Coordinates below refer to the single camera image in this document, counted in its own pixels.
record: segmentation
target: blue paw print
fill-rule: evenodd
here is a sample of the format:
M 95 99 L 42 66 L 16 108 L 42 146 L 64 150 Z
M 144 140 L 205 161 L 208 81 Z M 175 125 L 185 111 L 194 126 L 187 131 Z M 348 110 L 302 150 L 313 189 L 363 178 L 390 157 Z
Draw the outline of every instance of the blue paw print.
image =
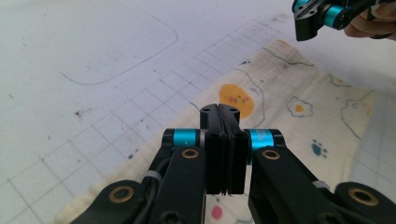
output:
M 317 156 L 323 156 L 324 158 L 327 158 L 327 149 L 323 147 L 323 145 L 318 142 L 316 139 L 313 140 L 312 143 L 312 150 L 314 151 L 315 155 Z

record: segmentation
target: cable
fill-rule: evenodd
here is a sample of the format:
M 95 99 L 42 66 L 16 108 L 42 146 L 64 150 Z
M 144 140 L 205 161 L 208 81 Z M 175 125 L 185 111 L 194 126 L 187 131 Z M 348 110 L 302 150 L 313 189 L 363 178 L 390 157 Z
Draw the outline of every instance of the cable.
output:
M 137 218 L 134 219 L 134 223 L 136 224 L 145 224 L 149 219 L 149 212 L 151 210 L 152 205 L 154 204 L 155 199 L 157 198 L 157 193 L 159 189 L 159 182 L 155 178 L 150 178 L 150 190 L 148 194 L 148 201 L 146 206 L 140 211 Z
M 165 159 L 158 164 L 155 168 L 155 172 L 159 173 L 167 164 L 170 162 L 170 158 Z M 147 198 L 146 206 L 140 211 L 139 215 L 134 219 L 134 223 L 136 224 L 146 224 L 149 221 L 149 214 L 151 212 L 151 208 L 154 205 L 155 199 L 157 198 L 158 191 L 160 189 L 160 181 L 158 178 L 152 176 L 145 176 L 145 178 L 149 178 L 149 193 Z

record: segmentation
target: screw hole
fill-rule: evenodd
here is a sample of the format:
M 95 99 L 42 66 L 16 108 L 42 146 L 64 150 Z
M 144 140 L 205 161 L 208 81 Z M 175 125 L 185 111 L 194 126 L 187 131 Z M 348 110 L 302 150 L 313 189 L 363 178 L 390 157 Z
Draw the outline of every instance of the screw hole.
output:
M 199 156 L 199 151 L 195 149 L 186 149 L 181 152 L 181 156 L 186 159 L 195 159 Z
M 365 189 L 350 189 L 349 196 L 358 203 L 362 203 L 368 206 L 378 205 L 378 199 L 374 196 L 374 194 Z
M 276 161 L 280 158 L 280 154 L 273 150 L 265 150 L 262 155 L 272 161 Z

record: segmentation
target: blue ring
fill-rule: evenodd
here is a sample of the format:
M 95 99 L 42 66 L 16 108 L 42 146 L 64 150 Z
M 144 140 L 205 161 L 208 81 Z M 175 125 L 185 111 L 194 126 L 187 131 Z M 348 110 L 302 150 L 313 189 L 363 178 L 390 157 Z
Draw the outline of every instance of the blue ring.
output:
M 273 147 L 274 137 L 268 129 L 249 129 L 251 141 L 251 154 L 261 147 Z
M 175 129 L 174 147 L 195 147 L 196 132 L 195 129 Z
M 337 18 L 338 14 L 340 14 L 340 12 L 342 10 L 344 10 L 343 7 L 339 7 L 339 6 L 330 7 L 329 10 L 327 10 L 326 15 L 324 15 L 323 23 L 326 26 L 330 26 L 332 28 L 335 28 L 334 27 L 335 18 Z
M 309 0 L 298 0 L 296 2 L 296 5 L 294 5 L 294 11 L 297 11 L 298 7 L 304 4 L 307 4 L 309 2 Z

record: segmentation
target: robotic arm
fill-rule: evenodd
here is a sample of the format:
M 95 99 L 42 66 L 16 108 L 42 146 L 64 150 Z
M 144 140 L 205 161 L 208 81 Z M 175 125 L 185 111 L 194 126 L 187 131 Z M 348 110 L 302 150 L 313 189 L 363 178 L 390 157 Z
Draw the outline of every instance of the robotic arm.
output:
M 107 186 L 72 223 L 204 223 L 206 194 L 243 194 L 256 223 L 396 223 L 396 204 L 348 182 L 329 192 L 278 130 L 239 128 L 228 105 L 200 111 L 200 129 L 167 129 L 141 183 Z
M 368 10 L 367 20 L 375 17 L 371 14 L 371 7 L 383 2 L 394 0 L 294 0 L 292 11 L 294 13 L 296 38 L 298 41 L 312 39 L 323 26 L 342 30 L 353 18 Z M 372 38 L 387 38 L 388 35 L 376 35 Z

